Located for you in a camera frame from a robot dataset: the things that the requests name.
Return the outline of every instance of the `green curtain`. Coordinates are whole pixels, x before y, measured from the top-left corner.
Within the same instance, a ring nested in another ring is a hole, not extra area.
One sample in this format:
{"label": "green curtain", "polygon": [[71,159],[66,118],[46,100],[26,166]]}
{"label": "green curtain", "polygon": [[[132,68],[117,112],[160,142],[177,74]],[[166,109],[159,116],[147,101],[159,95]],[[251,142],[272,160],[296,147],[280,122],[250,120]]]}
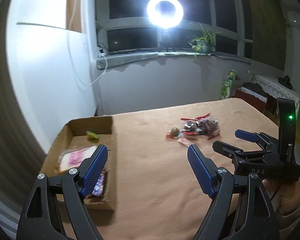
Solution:
{"label": "green curtain", "polygon": [[252,59],[284,70],[286,26],[279,0],[250,0],[253,27]]}

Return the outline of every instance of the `flower pot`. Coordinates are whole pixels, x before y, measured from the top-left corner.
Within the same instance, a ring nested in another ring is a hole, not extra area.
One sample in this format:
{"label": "flower pot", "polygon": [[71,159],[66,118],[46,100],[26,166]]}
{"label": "flower pot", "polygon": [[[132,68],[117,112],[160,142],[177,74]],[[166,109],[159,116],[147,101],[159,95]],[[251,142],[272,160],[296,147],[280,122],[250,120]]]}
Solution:
{"label": "flower pot", "polygon": [[199,46],[201,48],[200,53],[210,54],[212,52],[211,43],[208,43],[205,41],[197,41],[197,46]]}

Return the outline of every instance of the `human hand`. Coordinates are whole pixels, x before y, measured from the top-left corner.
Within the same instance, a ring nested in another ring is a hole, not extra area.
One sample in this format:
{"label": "human hand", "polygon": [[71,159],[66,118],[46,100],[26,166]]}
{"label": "human hand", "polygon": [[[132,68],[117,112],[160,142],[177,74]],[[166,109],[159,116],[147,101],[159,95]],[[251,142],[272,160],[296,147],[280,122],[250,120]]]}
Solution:
{"label": "human hand", "polygon": [[[262,183],[268,192],[275,192],[280,186],[275,179],[264,179]],[[300,207],[300,178],[297,182],[283,183],[277,194],[280,195],[279,214],[287,215],[295,211]]]}

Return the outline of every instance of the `blue gripper pad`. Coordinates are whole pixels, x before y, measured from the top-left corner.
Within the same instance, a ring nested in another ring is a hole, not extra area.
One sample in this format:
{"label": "blue gripper pad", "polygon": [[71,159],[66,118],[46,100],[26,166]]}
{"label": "blue gripper pad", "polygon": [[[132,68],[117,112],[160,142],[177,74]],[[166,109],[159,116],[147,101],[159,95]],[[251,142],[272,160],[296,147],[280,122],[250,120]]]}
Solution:
{"label": "blue gripper pad", "polygon": [[203,193],[214,199],[217,192],[216,186],[217,175],[216,166],[211,159],[204,157],[196,145],[188,148],[188,161],[199,182]]}
{"label": "blue gripper pad", "polygon": [[99,176],[108,159],[108,149],[106,146],[99,146],[96,151],[98,151],[97,156],[94,158],[94,160],[90,160],[92,161],[92,163],[83,176],[83,185],[82,189],[79,192],[80,197],[82,197],[83,199],[93,192],[93,189],[96,186]]}
{"label": "blue gripper pad", "polygon": [[235,131],[234,135],[239,138],[243,139],[248,142],[258,142],[259,136],[256,135],[255,133],[243,131],[243,130],[237,130]]}

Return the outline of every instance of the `white lace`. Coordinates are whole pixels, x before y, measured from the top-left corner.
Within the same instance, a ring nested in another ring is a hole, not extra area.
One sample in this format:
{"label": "white lace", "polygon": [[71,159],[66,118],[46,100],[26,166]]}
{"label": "white lace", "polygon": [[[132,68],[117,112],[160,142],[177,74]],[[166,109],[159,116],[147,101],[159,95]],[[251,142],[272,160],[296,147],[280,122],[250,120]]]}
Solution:
{"label": "white lace", "polygon": [[274,98],[286,98],[294,101],[296,105],[296,116],[300,108],[300,94],[281,85],[277,78],[254,74],[251,78],[253,83],[258,83],[264,92]]}

